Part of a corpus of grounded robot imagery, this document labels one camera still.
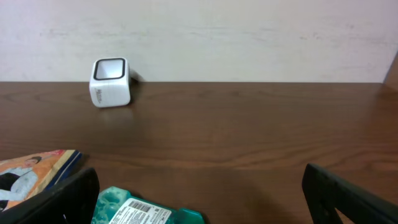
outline rounded white casing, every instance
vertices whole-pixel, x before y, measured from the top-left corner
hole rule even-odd
[[[90,79],[92,102],[99,108],[128,104],[129,82],[129,64],[125,58],[97,60]]]

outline snack package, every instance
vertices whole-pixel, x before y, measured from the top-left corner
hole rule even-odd
[[[0,212],[65,179],[80,159],[76,150],[56,150],[0,161]]]

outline barcode label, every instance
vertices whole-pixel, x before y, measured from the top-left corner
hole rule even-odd
[[[143,212],[148,212],[150,210],[150,206],[144,205],[143,203],[140,202],[131,202],[129,206],[141,210]]]

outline white wall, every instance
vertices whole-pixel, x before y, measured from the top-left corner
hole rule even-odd
[[[382,82],[397,0],[1,0],[1,81],[88,81],[126,57],[148,81]]]

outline wooden panel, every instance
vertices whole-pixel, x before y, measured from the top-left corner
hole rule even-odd
[[[384,80],[384,83],[395,90],[398,90],[398,54],[391,64],[390,70]]]
[[[398,203],[397,114],[382,84],[147,83],[100,110],[87,83],[0,83],[0,159],[78,149],[102,189],[210,223],[309,223],[308,162]]]

